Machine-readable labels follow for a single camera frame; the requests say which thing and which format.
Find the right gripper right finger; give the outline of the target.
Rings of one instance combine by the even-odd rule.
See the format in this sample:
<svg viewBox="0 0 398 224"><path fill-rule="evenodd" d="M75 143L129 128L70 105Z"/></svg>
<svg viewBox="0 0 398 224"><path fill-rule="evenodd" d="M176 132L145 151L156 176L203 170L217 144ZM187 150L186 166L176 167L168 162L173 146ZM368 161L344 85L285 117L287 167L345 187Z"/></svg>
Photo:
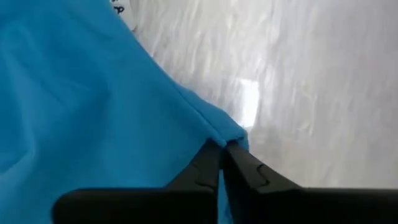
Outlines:
<svg viewBox="0 0 398 224"><path fill-rule="evenodd" d="M234 223L397 223L396 189L302 187L236 141L224 151L223 175Z"/></svg>

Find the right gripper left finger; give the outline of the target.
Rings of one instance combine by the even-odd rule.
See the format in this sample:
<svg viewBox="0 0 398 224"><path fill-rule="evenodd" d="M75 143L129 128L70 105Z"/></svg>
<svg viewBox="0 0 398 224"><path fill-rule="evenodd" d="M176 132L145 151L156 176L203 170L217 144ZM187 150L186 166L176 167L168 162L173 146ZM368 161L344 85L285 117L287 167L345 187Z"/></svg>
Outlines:
<svg viewBox="0 0 398 224"><path fill-rule="evenodd" d="M165 187L78 189L52 207L54 224L216 223L221 148L206 140Z"/></svg>

